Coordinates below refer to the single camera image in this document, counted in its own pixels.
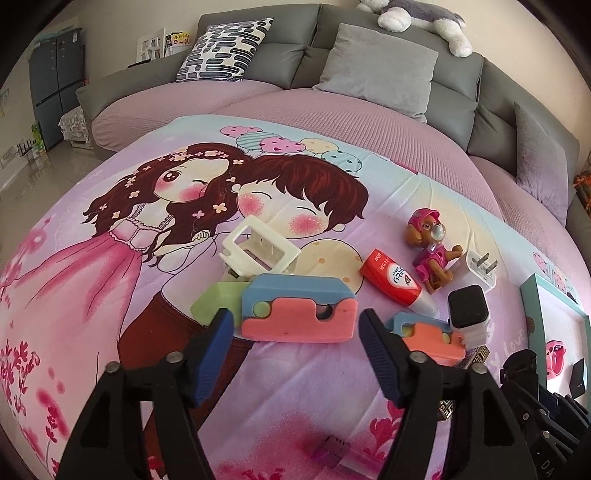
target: patterned pillow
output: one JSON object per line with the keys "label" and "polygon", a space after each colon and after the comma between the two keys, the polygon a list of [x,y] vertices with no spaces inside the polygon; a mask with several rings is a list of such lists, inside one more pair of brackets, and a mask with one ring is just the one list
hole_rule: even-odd
{"label": "patterned pillow", "polygon": [[210,25],[178,71],[177,82],[241,80],[272,22],[272,18],[264,18]]}

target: teal picture frame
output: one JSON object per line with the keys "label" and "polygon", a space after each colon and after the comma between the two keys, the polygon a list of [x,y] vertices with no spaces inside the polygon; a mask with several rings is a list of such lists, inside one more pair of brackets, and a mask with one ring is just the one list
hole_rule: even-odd
{"label": "teal picture frame", "polygon": [[[545,278],[534,273],[530,278],[523,282],[519,289],[521,290],[521,299],[525,310],[528,347],[536,354],[536,365],[540,385],[545,388],[547,384],[546,336],[544,330],[544,318],[542,316],[542,308],[540,304],[541,288],[551,293],[582,318],[586,336],[587,357],[585,358],[585,362],[587,363],[587,367],[589,367],[589,355],[591,354],[591,324],[589,323],[589,315],[574,300],[562,293]],[[591,386],[591,369],[589,368],[587,369],[587,385]],[[588,410],[591,410],[590,392],[587,392],[587,405],[585,407]]]}

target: cartoon boy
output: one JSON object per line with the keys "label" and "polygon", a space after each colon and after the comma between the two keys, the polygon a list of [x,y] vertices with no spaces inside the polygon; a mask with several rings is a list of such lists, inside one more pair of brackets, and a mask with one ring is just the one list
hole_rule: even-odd
{"label": "cartoon boy", "polygon": [[[363,219],[363,209],[369,197],[367,189],[357,178],[325,160],[302,154],[263,155],[236,167],[232,171],[233,185],[229,188],[236,194],[240,213],[244,217],[259,217],[286,238],[342,232],[354,218]],[[234,222],[228,223],[230,231]],[[358,257],[344,242],[335,242]],[[175,267],[178,273],[164,284],[124,331],[118,348],[125,368],[153,365],[167,353],[182,350],[194,333],[205,330],[190,316],[190,307],[196,299],[196,282],[203,277],[203,271],[208,272],[209,278],[212,272],[216,278],[215,271],[221,276],[225,265],[215,253],[203,255],[207,248],[204,245],[193,249],[196,252],[190,252],[190,263],[185,261],[181,268]],[[181,260],[187,258],[186,253],[183,255]],[[249,340],[235,338],[232,341],[218,379],[216,395],[192,411],[197,429],[237,373],[251,346]],[[153,429],[154,423],[150,420],[145,430],[146,447],[149,455],[159,458]]]}

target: refrigerator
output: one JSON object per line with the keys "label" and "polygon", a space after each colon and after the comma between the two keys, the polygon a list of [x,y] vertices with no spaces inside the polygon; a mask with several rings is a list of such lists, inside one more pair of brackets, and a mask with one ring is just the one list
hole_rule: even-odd
{"label": "refrigerator", "polygon": [[81,30],[43,41],[29,61],[33,111],[47,149],[63,140],[58,125],[61,116],[79,105],[76,89],[84,85]]}

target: bedspread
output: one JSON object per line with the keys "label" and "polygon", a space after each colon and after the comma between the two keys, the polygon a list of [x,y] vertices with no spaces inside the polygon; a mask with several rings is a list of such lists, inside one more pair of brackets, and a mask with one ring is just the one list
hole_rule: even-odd
{"label": "bedspread", "polygon": [[[387,320],[401,307],[358,269],[379,248],[414,272],[415,252],[402,236],[421,207],[441,212],[448,249],[460,244],[499,261],[487,294],[487,366],[497,380],[507,356],[527,346],[519,286],[532,273],[591,304],[568,271],[499,218],[369,150],[218,115],[179,118],[142,137],[74,186],[0,278],[2,389],[31,448],[55,474],[96,379],[119,358],[121,335],[154,298],[192,322],[190,306],[222,278],[221,241],[244,216],[301,248],[296,273],[341,278],[360,309]],[[446,319],[446,291],[434,298]],[[337,476],[310,460],[327,435],[383,459],[401,416],[381,394],[357,335],[337,344],[260,342],[199,437],[218,479],[330,479]],[[439,478],[448,432],[441,423],[429,480]]]}

